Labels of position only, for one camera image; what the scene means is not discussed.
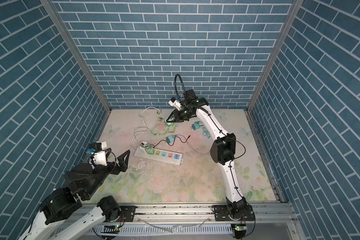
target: green outlet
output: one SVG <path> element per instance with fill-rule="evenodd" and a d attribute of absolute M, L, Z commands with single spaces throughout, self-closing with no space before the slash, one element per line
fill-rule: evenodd
<path fill-rule="evenodd" d="M 153 147 L 146 147 L 145 151 L 147 151 L 148 154 L 153 154 L 155 152 L 155 149 Z"/>

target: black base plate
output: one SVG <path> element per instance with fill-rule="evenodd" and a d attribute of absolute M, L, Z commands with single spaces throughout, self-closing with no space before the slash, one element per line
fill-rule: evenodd
<path fill-rule="evenodd" d="M 120 206 L 121 211 L 124 213 L 125 222 L 133 222 L 135 217 L 136 206 Z"/>
<path fill-rule="evenodd" d="M 213 205 L 212 209 L 213 212 L 215 213 L 215 221 L 224 222 L 224 221 L 234 220 L 229 216 L 227 205 Z M 255 216 L 251 205 L 247 205 L 245 212 L 243 213 L 243 216 L 245 221 L 254 221 Z"/>

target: aluminum frame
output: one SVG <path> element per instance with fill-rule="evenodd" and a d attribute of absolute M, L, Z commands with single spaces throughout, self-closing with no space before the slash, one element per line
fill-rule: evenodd
<path fill-rule="evenodd" d="M 256 125 L 254 124 L 254 120 L 252 117 L 252 114 L 249 112 L 245 112 L 245 116 L 247 117 L 248 124 L 250 125 L 252 136 L 254 138 L 254 141 L 256 142 L 256 146 L 259 150 L 260 157 L 263 160 L 264 163 L 264 169 L 267 173 L 268 179 L 271 183 L 271 186 L 274 186 L 276 189 L 276 192 L 279 196 L 280 202 L 286 202 L 285 197 L 283 195 L 283 192 L 281 191 L 280 185 L 277 182 L 276 176 L 273 173 L 271 162 L 269 161 L 269 158 L 267 156 L 267 153 L 264 149 L 263 142 L 261 141 L 259 131 L 257 130 Z"/>
<path fill-rule="evenodd" d="M 209 223 L 237 223 L 239 221 L 227 220 L 217 222 L 212 212 L 212 206 L 226 204 L 226 202 L 204 202 L 204 203 L 123 203 L 123 205 L 136 206 L 133 222 L 126 222 L 127 225 L 141 224 L 147 221 L 151 224 L 204 224 Z M 250 202 L 258 223 L 297 223 L 298 219 L 290 203 L 280 203 L 278 201 L 269 202 Z M 83 204 L 75 211 L 65 223 L 71 224 L 93 209 L 96 204 Z"/>
<path fill-rule="evenodd" d="M 73 41 L 71 34 L 69 33 L 67 26 L 64 24 L 61 16 L 59 15 L 56 7 L 54 6 L 51 0 L 40 0 L 41 4 L 45 8 L 45 11 L 48 13 L 49 17 L 51 18 L 53 24 L 57 28 L 58 32 L 60 33 L 62 39 L 66 43 L 68 49 L 71 51 L 73 57 L 76 59 L 77 64 L 79 65 L 80 69 L 83 71 L 84 75 L 87 77 L 89 84 L 92 86 L 93 90 L 95 91 L 97 97 L 99 98 L 100 102 L 106 109 L 107 113 L 110 113 L 111 107 L 106 100 L 104 94 L 102 93 L 99 85 L 97 84 L 95 77 L 93 76 L 91 70 L 89 69 L 87 63 L 85 62 L 84 58 L 82 57 L 76 43 Z"/>
<path fill-rule="evenodd" d="M 273 67 L 276 57 L 279 54 L 280 49 L 283 46 L 285 39 L 287 38 L 288 32 L 291 29 L 292 23 L 294 22 L 303 2 L 304 2 L 304 0 L 294 0 L 294 2 L 292 3 L 292 6 L 289 9 L 287 18 L 285 20 L 285 23 L 281 27 L 279 36 L 276 39 L 276 42 L 272 48 L 271 54 L 269 55 L 267 64 L 263 68 L 263 72 L 261 73 L 259 82 L 257 83 L 257 85 L 254 89 L 254 92 L 252 94 L 250 102 L 248 103 L 248 108 L 247 108 L 248 112 L 251 112 L 252 108 L 254 107 L 254 104 L 256 103 L 256 100 L 259 97 L 260 91 L 263 88 L 265 81 L 267 80 L 269 72 L 271 71 L 271 68 Z"/>

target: coiled black cable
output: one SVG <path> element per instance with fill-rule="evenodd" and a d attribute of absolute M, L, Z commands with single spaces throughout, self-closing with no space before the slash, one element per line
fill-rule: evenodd
<path fill-rule="evenodd" d="M 175 91 L 176 91 L 176 96 L 177 96 L 177 99 L 178 99 L 178 100 L 179 100 L 179 102 L 180 102 L 180 96 L 179 96 L 179 93 L 178 93 L 178 91 L 177 91 L 177 87 L 176 87 L 176 80 L 177 80 L 177 77 L 179 77 L 180 82 L 181 82 L 181 86 L 182 86 L 183 91 L 184 91 L 184 99 L 186 99 L 186 98 L 187 98 L 187 94 L 186 94 L 186 92 L 185 92 L 185 87 L 184 87 L 183 80 L 181 79 L 180 74 L 178 74 L 178 73 L 177 73 L 177 74 L 175 75 Z"/>

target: green cable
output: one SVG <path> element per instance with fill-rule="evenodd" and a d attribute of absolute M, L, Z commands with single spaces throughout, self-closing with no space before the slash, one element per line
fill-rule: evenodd
<path fill-rule="evenodd" d="M 173 128 L 173 131 L 172 131 L 172 132 L 175 132 L 176 122 L 173 123 L 173 126 L 172 126 L 172 127 L 166 126 L 166 131 L 165 131 L 164 133 L 154 133 L 153 130 L 154 130 L 156 127 L 157 127 L 157 126 L 154 126 L 154 128 L 152 128 L 152 129 L 149 129 L 149 128 L 147 127 L 147 129 L 149 129 L 149 131 L 151 132 L 151 134 L 153 134 L 153 135 L 155 135 L 155 136 L 164 136 L 164 135 L 166 135 L 166 134 L 168 133 L 168 130 L 169 130 L 170 128 Z"/>
<path fill-rule="evenodd" d="M 191 147 L 191 145 L 189 145 L 189 143 L 188 143 L 188 141 L 187 141 L 187 138 L 184 137 L 184 139 L 185 139 L 185 141 L 187 142 L 187 144 L 188 144 L 188 146 L 190 147 L 190 149 L 192 149 L 192 150 L 195 151 L 196 153 L 201 154 L 201 155 L 207 155 L 207 154 L 209 153 L 209 151 L 208 151 L 207 153 L 201 153 L 201 152 L 196 151 L 195 149 L 193 149 L 193 148 Z"/>

